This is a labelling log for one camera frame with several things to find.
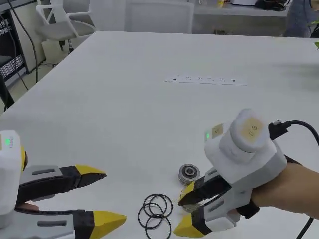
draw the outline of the white tabletop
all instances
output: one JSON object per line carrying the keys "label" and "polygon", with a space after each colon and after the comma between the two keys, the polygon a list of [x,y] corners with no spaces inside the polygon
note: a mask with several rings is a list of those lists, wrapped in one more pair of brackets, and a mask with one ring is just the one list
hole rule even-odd
{"label": "white tabletop", "polygon": [[[203,175],[204,131],[254,108],[271,122],[304,120],[319,130],[319,52],[312,39],[96,32],[0,117],[31,164],[88,164],[107,178],[38,202],[43,210],[107,210],[127,221],[106,238],[143,239],[137,212],[151,193],[174,200],[178,169]],[[176,74],[243,78],[248,86],[168,83]],[[285,154],[319,171],[318,147],[299,127],[279,139]],[[215,239],[295,238],[305,215],[264,208]],[[164,238],[167,226],[151,232]],[[305,239],[315,238],[314,222]]]}

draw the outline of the label sticker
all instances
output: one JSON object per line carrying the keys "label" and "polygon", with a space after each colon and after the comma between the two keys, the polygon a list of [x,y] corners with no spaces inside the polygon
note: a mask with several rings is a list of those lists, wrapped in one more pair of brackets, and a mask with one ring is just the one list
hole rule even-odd
{"label": "label sticker", "polygon": [[241,135],[250,143],[255,143],[258,136],[263,130],[263,123],[261,123],[257,118],[248,118],[241,131]]}
{"label": "label sticker", "polygon": [[211,138],[216,138],[224,134],[223,124],[219,124],[212,129]]}

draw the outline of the black rubber o-ring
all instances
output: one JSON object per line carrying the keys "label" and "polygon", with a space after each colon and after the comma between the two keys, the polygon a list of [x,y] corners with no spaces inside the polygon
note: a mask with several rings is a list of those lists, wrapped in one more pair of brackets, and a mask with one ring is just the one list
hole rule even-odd
{"label": "black rubber o-ring", "polygon": [[[167,195],[165,195],[165,194],[157,194],[156,196],[153,196],[153,197],[151,198],[150,203],[151,203],[152,200],[153,200],[154,198],[156,198],[156,197],[161,197],[161,198],[164,199],[165,204],[166,204],[166,208],[165,208],[165,210],[164,210],[164,212],[163,212],[163,216],[164,216],[164,217],[169,217],[169,216],[172,214],[172,212],[173,212],[173,202],[172,202],[172,200],[171,200]],[[167,199],[169,200],[170,205],[171,205],[170,213],[167,214],[167,215],[165,215],[165,212],[167,211],[167,201],[165,200],[165,198],[167,198]],[[149,205],[149,211],[152,213],[152,215],[155,214],[155,213],[152,212],[150,205]]]}
{"label": "black rubber o-ring", "polygon": [[[141,222],[141,220],[140,220],[140,214],[141,214],[142,209],[143,209],[145,206],[149,206],[149,205],[158,206],[159,209],[160,209],[160,211],[161,211],[161,214],[154,214],[154,215],[151,215],[151,217],[148,218],[148,220],[149,220],[150,218],[160,218],[159,223],[156,224],[155,226],[152,226],[152,227],[147,227],[147,224],[143,225],[142,222]],[[143,228],[145,228],[145,229],[154,229],[154,228],[157,228],[157,227],[162,223],[163,218],[164,218],[164,217],[163,217],[163,209],[162,209],[162,208],[160,207],[160,205],[158,205],[157,203],[146,203],[146,204],[143,204],[143,206],[140,208],[139,213],[138,213],[138,221],[139,221],[139,224],[140,224]]]}
{"label": "black rubber o-ring", "polygon": [[148,198],[150,198],[150,197],[153,197],[153,198],[155,198],[155,197],[161,197],[161,198],[164,200],[164,202],[165,202],[165,210],[162,211],[162,215],[164,216],[164,214],[165,214],[166,211],[167,211],[167,201],[165,200],[164,196],[162,196],[162,194],[150,194],[150,195],[148,195],[148,196],[145,198],[145,200],[144,200],[144,202],[143,202],[143,210],[144,210],[144,213],[145,213],[146,215],[148,215],[149,217],[155,215],[155,213],[153,213],[153,212],[151,211],[150,205],[148,205],[148,206],[149,206],[149,211],[151,212],[151,214],[149,214],[149,213],[145,210],[145,206],[147,206],[146,201],[147,201]]}
{"label": "black rubber o-ring", "polygon": [[[147,225],[148,225],[148,223],[149,223],[149,221],[150,221],[150,219],[152,219],[152,218],[155,218],[154,216],[151,216],[151,217],[149,217],[148,219],[147,219],[147,221],[146,221],[146,223],[145,223],[145,234],[146,234],[146,236],[148,237],[148,239],[151,239],[151,237],[149,236],[149,234],[148,234],[148,227],[147,227]],[[167,220],[167,222],[168,222],[168,224],[169,224],[169,234],[168,234],[168,237],[166,237],[166,239],[169,239],[170,238],[170,236],[171,236],[171,223],[170,223],[170,221],[169,221],[169,219],[167,218],[167,217],[163,217],[162,219],[166,219]]]}

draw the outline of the office chair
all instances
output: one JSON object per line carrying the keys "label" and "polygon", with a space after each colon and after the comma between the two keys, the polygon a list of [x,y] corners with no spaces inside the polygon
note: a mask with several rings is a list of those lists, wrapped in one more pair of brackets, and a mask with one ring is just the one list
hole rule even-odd
{"label": "office chair", "polygon": [[[36,11],[43,19],[45,25],[36,29],[36,32],[45,39],[69,43],[69,52],[74,49],[71,39],[88,36],[95,32],[96,27],[92,21],[91,3],[97,0],[63,0],[62,5],[38,5]],[[50,9],[48,17],[44,10]],[[65,13],[65,21],[50,24],[55,10]]]}
{"label": "office chair", "polygon": [[194,4],[127,0],[125,31],[192,33]]}

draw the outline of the power strip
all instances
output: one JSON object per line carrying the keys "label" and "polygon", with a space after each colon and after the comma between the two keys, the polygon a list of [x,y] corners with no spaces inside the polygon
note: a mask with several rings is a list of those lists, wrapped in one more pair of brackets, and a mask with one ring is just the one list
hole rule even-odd
{"label": "power strip", "polygon": [[165,80],[166,82],[179,83],[200,83],[200,84],[214,84],[214,85],[236,85],[247,86],[247,82],[242,79],[224,78],[224,77],[202,77],[202,76],[182,76],[177,75]]}

